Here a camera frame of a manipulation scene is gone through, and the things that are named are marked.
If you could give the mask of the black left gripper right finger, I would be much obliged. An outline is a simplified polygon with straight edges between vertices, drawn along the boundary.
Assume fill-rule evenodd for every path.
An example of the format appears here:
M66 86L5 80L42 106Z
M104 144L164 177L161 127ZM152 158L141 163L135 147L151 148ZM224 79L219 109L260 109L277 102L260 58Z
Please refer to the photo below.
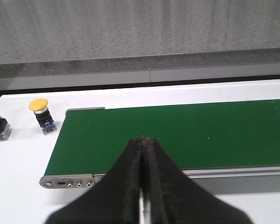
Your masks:
M142 143L142 190L148 224L250 224L242 210L189 179L156 139Z

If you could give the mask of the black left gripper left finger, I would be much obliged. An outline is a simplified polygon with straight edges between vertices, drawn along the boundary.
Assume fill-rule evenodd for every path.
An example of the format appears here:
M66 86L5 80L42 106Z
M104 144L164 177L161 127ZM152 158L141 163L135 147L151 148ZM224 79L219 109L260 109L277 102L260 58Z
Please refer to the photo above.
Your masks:
M141 143L141 139L129 140L101 181L73 202L52 213L46 223L139 223Z

